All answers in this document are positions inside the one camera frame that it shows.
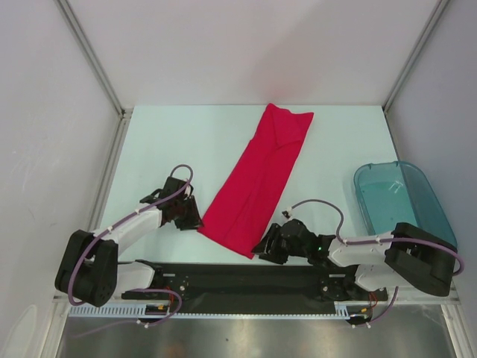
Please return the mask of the red t shirt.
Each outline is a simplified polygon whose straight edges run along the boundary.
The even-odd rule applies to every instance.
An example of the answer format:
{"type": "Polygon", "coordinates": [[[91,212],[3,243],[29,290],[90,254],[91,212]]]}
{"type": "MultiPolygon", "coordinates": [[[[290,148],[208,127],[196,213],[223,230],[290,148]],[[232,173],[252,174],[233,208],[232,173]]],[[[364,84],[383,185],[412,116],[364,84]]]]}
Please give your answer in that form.
{"type": "Polygon", "coordinates": [[[212,200],[198,232],[252,258],[306,140],[314,114],[268,104],[229,177],[212,200]]]}

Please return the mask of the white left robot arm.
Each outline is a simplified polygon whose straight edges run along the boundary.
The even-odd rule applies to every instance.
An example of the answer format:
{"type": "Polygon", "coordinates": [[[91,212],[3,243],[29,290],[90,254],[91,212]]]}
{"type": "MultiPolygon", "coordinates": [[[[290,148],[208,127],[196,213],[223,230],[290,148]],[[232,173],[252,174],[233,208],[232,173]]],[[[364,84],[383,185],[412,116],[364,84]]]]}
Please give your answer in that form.
{"type": "Polygon", "coordinates": [[[121,264],[119,257],[171,222],[178,230],[203,227],[190,181],[168,176],[163,188],[141,199],[132,213],[115,224],[93,232],[76,230],[66,246],[55,288],[76,307],[101,307],[112,297],[136,290],[149,298],[160,296],[165,281],[157,265],[144,260],[121,264]]]}

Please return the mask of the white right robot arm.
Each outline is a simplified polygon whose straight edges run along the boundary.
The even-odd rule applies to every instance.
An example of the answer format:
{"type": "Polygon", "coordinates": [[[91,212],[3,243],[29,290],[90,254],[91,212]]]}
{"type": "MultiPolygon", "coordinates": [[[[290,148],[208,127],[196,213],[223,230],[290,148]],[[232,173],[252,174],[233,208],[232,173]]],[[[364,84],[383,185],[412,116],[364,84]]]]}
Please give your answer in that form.
{"type": "Polygon", "coordinates": [[[292,219],[271,225],[252,252],[276,264],[302,257],[327,272],[354,267],[355,273],[344,280],[344,291],[352,299],[390,286],[412,286],[446,297],[458,258],[455,246],[405,222],[387,233],[339,239],[317,235],[292,219]]]}

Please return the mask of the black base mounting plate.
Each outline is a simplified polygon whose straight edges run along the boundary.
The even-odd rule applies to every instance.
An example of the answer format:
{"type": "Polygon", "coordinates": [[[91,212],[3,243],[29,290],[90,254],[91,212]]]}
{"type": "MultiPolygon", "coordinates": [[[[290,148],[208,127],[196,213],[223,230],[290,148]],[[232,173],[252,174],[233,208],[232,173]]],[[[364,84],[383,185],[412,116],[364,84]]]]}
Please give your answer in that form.
{"type": "Polygon", "coordinates": [[[355,268],[327,272],[306,266],[152,263],[159,268],[150,292],[126,292],[125,300],[165,300],[170,289],[193,306],[203,302],[259,306],[350,301],[365,305],[386,302],[388,293],[374,293],[354,284],[355,268]]]}

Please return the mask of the teal plastic basin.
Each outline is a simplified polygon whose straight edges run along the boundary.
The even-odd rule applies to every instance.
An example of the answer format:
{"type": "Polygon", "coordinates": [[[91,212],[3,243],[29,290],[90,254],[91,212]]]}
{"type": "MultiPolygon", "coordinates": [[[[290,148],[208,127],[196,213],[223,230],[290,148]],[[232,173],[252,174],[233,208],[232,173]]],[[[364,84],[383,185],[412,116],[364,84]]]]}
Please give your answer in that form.
{"type": "Polygon", "coordinates": [[[384,233],[406,222],[458,246],[429,180],[414,164],[368,163],[356,170],[353,183],[368,234],[384,233]]]}

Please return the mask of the left aluminium corner post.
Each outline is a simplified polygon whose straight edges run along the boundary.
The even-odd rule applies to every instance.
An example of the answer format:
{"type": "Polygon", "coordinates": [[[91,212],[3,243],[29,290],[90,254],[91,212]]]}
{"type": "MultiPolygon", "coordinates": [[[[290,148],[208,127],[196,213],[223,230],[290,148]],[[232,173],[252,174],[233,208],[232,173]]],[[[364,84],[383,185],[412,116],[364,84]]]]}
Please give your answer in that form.
{"type": "Polygon", "coordinates": [[[119,97],[113,89],[113,85],[73,7],[67,0],[54,0],[54,3],[60,11],[67,28],[71,31],[72,36],[74,37],[100,88],[103,90],[108,102],[114,111],[122,117],[125,109],[121,105],[119,97]]]}

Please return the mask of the aluminium corner post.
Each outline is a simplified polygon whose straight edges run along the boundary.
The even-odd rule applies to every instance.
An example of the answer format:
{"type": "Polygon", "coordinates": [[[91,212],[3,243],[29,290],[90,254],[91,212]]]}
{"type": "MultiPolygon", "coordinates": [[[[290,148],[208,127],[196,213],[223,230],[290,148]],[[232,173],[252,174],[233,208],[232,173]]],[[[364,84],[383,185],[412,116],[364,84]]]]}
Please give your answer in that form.
{"type": "Polygon", "coordinates": [[[433,7],[429,18],[426,20],[422,31],[420,32],[417,37],[417,40],[412,46],[409,56],[407,56],[403,67],[399,71],[399,74],[382,105],[382,110],[385,116],[388,115],[388,113],[390,112],[394,102],[402,91],[402,88],[405,86],[405,83],[411,75],[414,67],[417,65],[418,60],[422,56],[428,42],[432,38],[433,34],[436,32],[437,27],[443,19],[445,12],[452,3],[453,1],[451,0],[439,0],[433,7]]]}
{"type": "Polygon", "coordinates": [[[122,117],[125,109],[121,105],[119,97],[113,89],[113,85],[73,7],[67,0],[54,0],[54,3],[60,11],[67,28],[71,31],[72,36],[74,37],[100,88],[103,90],[108,102],[114,111],[122,117]]]}

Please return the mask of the right aluminium corner post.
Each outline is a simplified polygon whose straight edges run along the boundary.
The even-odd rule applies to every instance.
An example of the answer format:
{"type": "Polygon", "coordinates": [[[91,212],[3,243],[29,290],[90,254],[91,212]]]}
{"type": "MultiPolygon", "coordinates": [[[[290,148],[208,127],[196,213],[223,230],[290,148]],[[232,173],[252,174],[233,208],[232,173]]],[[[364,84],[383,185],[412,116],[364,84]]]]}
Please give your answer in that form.
{"type": "Polygon", "coordinates": [[[394,102],[402,91],[402,88],[405,86],[405,83],[411,75],[414,67],[417,65],[418,60],[422,56],[428,42],[432,38],[433,34],[436,32],[437,27],[443,19],[445,12],[452,3],[453,1],[451,0],[439,0],[433,7],[429,18],[426,20],[422,31],[420,32],[417,37],[417,40],[412,46],[409,56],[407,56],[403,67],[399,71],[399,74],[382,105],[382,110],[385,116],[388,115],[388,113],[390,112],[394,102]]]}

